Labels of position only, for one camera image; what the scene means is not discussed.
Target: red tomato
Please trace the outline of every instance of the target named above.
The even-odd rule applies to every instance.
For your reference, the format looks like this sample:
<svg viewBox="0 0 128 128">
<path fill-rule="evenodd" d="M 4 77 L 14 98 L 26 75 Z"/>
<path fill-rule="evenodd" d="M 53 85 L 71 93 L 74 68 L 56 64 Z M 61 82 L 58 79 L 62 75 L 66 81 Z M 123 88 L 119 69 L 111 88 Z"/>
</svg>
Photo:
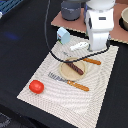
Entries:
<svg viewBox="0 0 128 128">
<path fill-rule="evenodd" d="M 38 80 L 33 80 L 29 85 L 29 89 L 36 94 L 40 94 L 44 90 L 44 84 Z"/>
</svg>

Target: white placemat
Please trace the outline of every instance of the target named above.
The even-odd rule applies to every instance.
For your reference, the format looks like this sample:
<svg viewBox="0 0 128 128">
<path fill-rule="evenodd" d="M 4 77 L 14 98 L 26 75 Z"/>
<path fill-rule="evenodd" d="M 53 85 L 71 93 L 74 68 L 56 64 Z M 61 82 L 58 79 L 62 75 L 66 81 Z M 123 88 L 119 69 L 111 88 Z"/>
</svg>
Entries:
<svg viewBox="0 0 128 128">
<path fill-rule="evenodd" d="M 70 37 L 69 43 L 62 45 L 57 42 L 53 47 L 52 51 L 57 57 L 67 58 L 62 51 L 78 58 L 93 53 L 88 52 L 86 48 L 71 52 L 70 46 L 85 39 L 72 35 Z M 90 57 L 101 61 L 101 65 L 85 62 L 88 67 L 87 74 L 76 82 L 89 87 L 89 92 L 49 78 L 49 72 L 60 76 L 58 69 L 60 62 L 49 53 L 17 98 L 78 128 L 95 128 L 117 51 L 118 47 L 110 46 L 106 53 Z M 32 80 L 39 80 L 44 84 L 43 93 L 36 95 L 29 90 Z"/>
</svg>

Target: wooden handle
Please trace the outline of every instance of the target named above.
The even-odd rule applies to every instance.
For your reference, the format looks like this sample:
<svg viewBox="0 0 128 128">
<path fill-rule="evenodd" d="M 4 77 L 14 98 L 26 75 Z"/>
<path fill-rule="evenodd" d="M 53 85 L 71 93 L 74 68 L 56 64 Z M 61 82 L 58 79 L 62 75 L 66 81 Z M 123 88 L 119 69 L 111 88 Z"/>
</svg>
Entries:
<svg viewBox="0 0 128 128">
<path fill-rule="evenodd" d="M 93 63 L 93 64 L 101 65 L 100 61 L 89 59 L 89 58 L 84 58 L 83 61 L 87 61 L 87 62 L 90 62 L 90 63 Z"/>
<path fill-rule="evenodd" d="M 85 86 L 83 86 L 83 85 L 77 84 L 77 83 L 72 82 L 72 81 L 70 81 L 70 80 L 68 80 L 67 84 L 72 85 L 72 86 L 74 86 L 74 87 L 76 87 L 76 88 L 79 88 L 79 89 L 81 89 L 81 90 L 84 90 L 84 91 L 89 91 L 89 88 L 88 88 L 88 87 L 85 87 Z"/>
</svg>

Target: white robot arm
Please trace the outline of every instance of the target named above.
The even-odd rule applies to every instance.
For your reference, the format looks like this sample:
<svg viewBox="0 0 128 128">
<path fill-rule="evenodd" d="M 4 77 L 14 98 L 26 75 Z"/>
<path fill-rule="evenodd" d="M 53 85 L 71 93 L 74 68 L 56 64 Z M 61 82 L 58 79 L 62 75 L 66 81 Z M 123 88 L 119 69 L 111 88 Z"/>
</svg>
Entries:
<svg viewBox="0 0 128 128">
<path fill-rule="evenodd" d="M 115 0 L 66 0 L 86 2 L 85 23 L 90 41 L 90 50 L 98 51 L 106 47 L 109 32 L 114 28 L 113 6 Z"/>
</svg>

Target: table surface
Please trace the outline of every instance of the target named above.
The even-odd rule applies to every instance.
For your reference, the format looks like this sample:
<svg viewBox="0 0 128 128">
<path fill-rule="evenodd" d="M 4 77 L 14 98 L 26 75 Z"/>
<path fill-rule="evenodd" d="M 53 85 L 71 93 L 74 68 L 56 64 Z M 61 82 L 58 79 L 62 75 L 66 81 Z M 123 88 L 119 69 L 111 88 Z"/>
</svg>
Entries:
<svg viewBox="0 0 128 128">
<path fill-rule="evenodd" d="M 20 6 L 0 20 L 0 104 L 21 115 L 36 119 L 50 128 L 75 126 L 17 99 L 18 94 L 40 66 L 48 49 L 44 37 L 47 0 L 24 0 Z M 60 11 L 60 4 L 51 2 L 47 36 L 50 47 L 56 42 L 57 27 L 51 21 Z M 84 34 L 69 31 L 85 38 Z M 110 76 L 96 128 L 128 127 L 128 45 L 111 41 L 118 54 Z"/>
</svg>

